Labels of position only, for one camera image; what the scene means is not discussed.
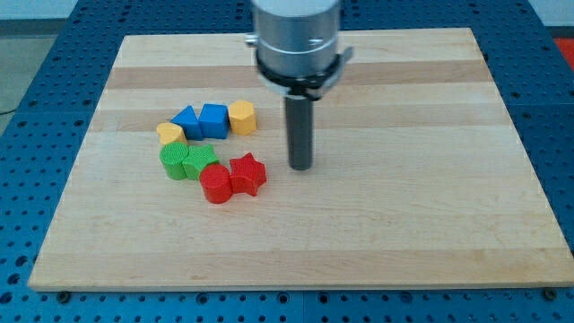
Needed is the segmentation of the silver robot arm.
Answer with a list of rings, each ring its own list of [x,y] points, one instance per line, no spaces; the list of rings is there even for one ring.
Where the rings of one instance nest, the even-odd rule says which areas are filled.
[[[320,100],[341,79],[353,48],[338,50],[340,0],[252,0],[255,49],[264,84],[293,100]]]

